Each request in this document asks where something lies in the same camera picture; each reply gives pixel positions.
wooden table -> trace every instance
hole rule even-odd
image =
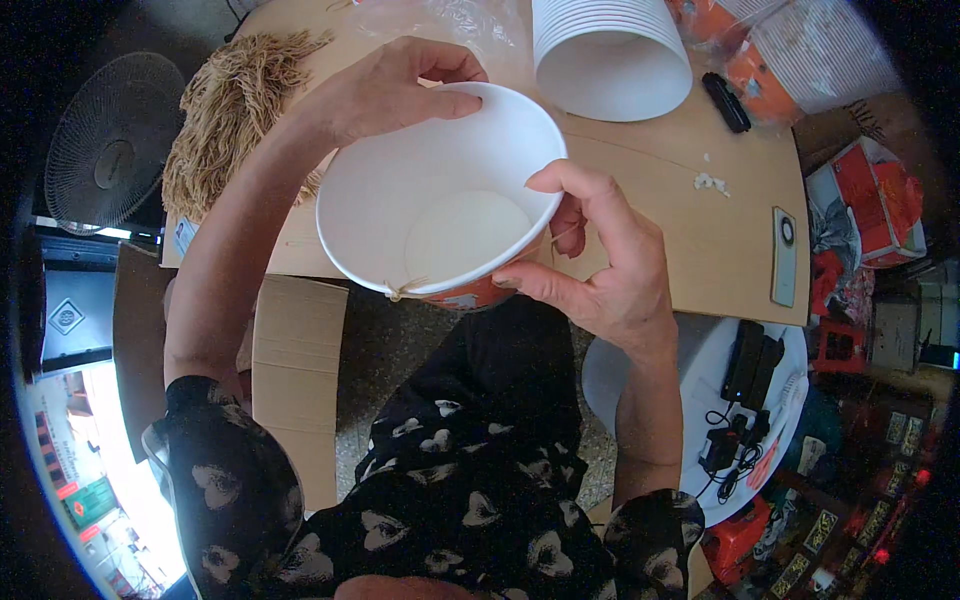
[[[335,0],[274,0],[254,11],[239,35],[287,34],[308,28],[332,29],[337,38],[303,61],[312,72],[306,91],[353,64],[380,40],[349,24],[351,12]],[[530,6],[521,0],[528,24]],[[557,114],[574,160],[613,174],[630,204],[660,225],[666,241],[670,291],[676,310],[732,316],[784,324],[806,324],[809,311],[809,232],[804,182],[790,130],[780,135],[751,131],[730,133],[699,83],[703,59],[691,55],[693,91],[667,115],[635,123],[607,123]],[[511,83],[536,96],[533,82]],[[725,180],[726,198],[712,189],[696,190],[700,172]],[[796,296],[792,308],[770,301],[773,270],[773,207],[797,219]],[[268,267],[269,273],[343,277],[325,255],[314,222],[314,203],[290,212]],[[176,226],[168,215],[166,227]],[[162,266],[178,267],[180,255],[165,244]],[[596,232],[588,228],[588,245],[575,260],[556,258],[559,270],[586,279],[607,266]]]

plastic bag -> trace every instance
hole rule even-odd
[[[523,91],[533,77],[533,48],[514,0],[363,0],[348,25],[384,43],[417,36],[467,46],[492,82]]]
[[[757,23],[789,0],[667,0],[684,41],[723,57],[733,54]]]
[[[757,23],[727,61],[727,81],[755,122],[804,114],[900,87],[871,25],[849,0],[795,0]]]

fan grille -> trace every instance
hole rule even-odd
[[[129,217],[160,182],[182,125],[183,76],[134,52],[86,80],[57,124],[44,190],[57,224],[90,235]]]

red sign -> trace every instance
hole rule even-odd
[[[90,540],[93,540],[94,536],[100,533],[100,528],[96,525],[90,525],[80,533],[80,541],[82,543],[87,543]]]
[[[71,481],[67,485],[57,490],[57,496],[60,498],[60,500],[63,500],[65,497],[67,497],[68,495],[70,495],[71,493],[79,489],[80,489],[80,486],[77,485],[77,482]]]

